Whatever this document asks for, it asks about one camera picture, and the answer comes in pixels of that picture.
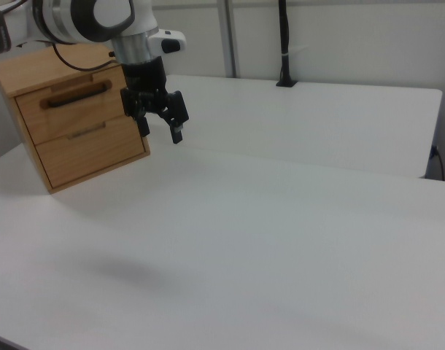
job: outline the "black drawer handle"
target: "black drawer handle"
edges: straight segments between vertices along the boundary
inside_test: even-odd
[[[109,86],[105,82],[94,84],[71,93],[65,93],[63,95],[50,98],[47,101],[42,101],[41,107],[44,109],[62,107],[67,104],[73,104],[74,102],[85,100],[86,98],[101,95],[102,93],[108,91],[108,89]]]

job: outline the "white wall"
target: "white wall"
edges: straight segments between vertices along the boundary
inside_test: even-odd
[[[162,9],[154,13],[160,28],[181,31],[187,38],[186,51],[163,58],[167,74],[226,76],[216,7]]]
[[[278,79],[277,11],[235,8],[241,77]],[[442,90],[436,143],[445,161],[445,4],[291,6],[288,15],[291,47],[305,46],[291,57],[297,79]]]

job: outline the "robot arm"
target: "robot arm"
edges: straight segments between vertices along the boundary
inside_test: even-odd
[[[182,94],[166,91],[161,56],[184,50],[185,36],[159,29],[150,0],[18,0],[0,6],[0,53],[31,41],[109,40],[127,82],[121,91],[125,113],[142,136],[150,132],[146,113],[158,114],[179,143],[188,114]]]

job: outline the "drawer handle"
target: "drawer handle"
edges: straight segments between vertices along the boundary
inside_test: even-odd
[[[105,128],[106,128],[106,122],[103,122],[103,123],[101,123],[99,125],[95,125],[95,126],[93,126],[91,128],[84,129],[84,130],[81,130],[81,131],[77,131],[76,133],[73,133],[73,134],[67,136],[67,139],[68,140],[77,139],[77,138],[79,138],[81,136],[87,135],[89,133],[94,133],[95,131],[102,130],[102,129],[105,129]]]
[[[101,95],[102,93],[105,93],[106,91],[108,91],[108,89],[110,89],[109,85],[110,83],[107,84],[106,82],[101,82],[88,87],[84,87],[80,90],[65,93],[63,95],[50,98],[46,101],[42,101],[41,107],[43,109],[58,108],[67,104],[73,104],[74,102],[78,102],[86,98]]]

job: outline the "wooden cabinet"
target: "wooden cabinet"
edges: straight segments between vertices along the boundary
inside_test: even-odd
[[[101,45],[61,47],[69,62],[97,66],[109,59]],[[50,193],[150,154],[135,122],[123,113],[122,69],[80,72],[51,48],[0,63],[0,88]]]

